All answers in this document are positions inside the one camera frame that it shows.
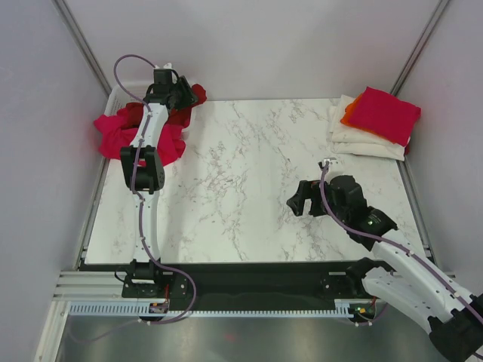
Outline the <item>dark red t shirt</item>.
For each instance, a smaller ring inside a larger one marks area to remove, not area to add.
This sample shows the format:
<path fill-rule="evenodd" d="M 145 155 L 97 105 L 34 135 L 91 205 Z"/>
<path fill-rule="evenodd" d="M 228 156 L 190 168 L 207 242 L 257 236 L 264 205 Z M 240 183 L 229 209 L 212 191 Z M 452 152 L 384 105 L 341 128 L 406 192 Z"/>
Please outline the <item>dark red t shirt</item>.
<path fill-rule="evenodd" d="M 187 128 L 191 120 L 192 109 L 207 100 L 206 90 L 200 84 L 194 84 L 191 88 L 198 101 L 185 109 L 173 110 L 168 118 L 168 124 Z M 142 103 L 131 102 L 126 105 L 125 111 L 119 110 L 117 115 L 121 115 L 125 119 L 121 129 L 138 128 L 143 117 L 143 107 Z"/>

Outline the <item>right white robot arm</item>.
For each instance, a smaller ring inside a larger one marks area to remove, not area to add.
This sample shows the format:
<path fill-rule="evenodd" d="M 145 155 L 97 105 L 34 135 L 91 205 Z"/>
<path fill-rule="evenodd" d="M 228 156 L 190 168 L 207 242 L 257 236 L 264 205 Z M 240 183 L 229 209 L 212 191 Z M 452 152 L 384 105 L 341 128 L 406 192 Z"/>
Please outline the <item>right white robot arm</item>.
<path fill-rule="evenodd" d="M 482 357 L 482 297 L 415 251 L 389 216 L 368 205 L 353 176 L 300 181 L 287 205 L 301 216 L 306 201 L 311 202 L 310 216 L 331 217 L 374 256 L 348 270 L 345 285 L 351 295 L 367 293 L 396 308 L 449 361 Z"/>

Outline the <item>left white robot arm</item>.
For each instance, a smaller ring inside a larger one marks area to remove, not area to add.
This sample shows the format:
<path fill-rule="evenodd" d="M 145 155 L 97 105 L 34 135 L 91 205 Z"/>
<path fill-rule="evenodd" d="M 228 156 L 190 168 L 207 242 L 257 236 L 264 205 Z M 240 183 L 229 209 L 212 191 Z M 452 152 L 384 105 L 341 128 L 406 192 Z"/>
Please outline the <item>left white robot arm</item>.
<path fill-rule="evenodd" d="M 143 117 L 129 146 L 120 151 L 125 184 L 130 189 L 137 215 L 132 261 L 123 281 L 124 298 L 177 298 L 196 291 L 194 280 L 178 268 L 162 265 L 158 245 L 158 200 L 165 185 L 165 171 L 157 145 L 173 110 L 198 101 L 185 77 L 170 68 L 153 69 L 143 103 Z"/>

